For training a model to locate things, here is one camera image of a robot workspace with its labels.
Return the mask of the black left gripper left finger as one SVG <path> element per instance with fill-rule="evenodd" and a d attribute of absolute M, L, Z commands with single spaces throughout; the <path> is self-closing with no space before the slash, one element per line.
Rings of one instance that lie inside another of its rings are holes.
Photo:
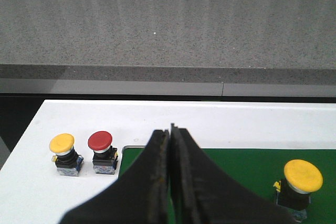
<path fill-rule="evenodd" d="M 167 223 L 169 132 L 154 130 L 132 165 L 61 223 Z"/>

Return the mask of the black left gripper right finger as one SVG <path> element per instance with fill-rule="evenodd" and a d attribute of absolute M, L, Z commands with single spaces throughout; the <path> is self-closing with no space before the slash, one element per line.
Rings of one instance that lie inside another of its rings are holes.
<path fill-rule="evenodd" d="M 284 209 L 225 173 L 185 128 L 171 126 L 171 197 L 176 223 L 292 223 Z"/>

